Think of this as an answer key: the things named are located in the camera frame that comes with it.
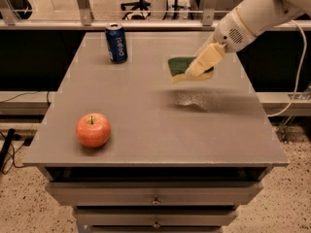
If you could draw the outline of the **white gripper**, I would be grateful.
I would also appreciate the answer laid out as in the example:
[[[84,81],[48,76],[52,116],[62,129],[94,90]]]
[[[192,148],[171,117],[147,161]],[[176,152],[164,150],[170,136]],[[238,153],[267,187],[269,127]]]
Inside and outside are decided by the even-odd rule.
[[[186,70],[188,78],[201,76],[224,59],[225,52],[239,52],[257,36],[246,26],[237,9],[229,12],[217,24],[213,36],[195,53],[195,60]]]

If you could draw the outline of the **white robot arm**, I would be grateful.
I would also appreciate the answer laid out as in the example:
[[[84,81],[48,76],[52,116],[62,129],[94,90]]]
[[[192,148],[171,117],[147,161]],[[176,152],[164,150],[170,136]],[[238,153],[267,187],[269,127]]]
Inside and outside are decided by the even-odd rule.
[[[311,0],[243,0],[218,22],[214,33],[197,51],[186,77],[201,77],[227,52],[238,52],[273,26],[303,14],[311,14]]]

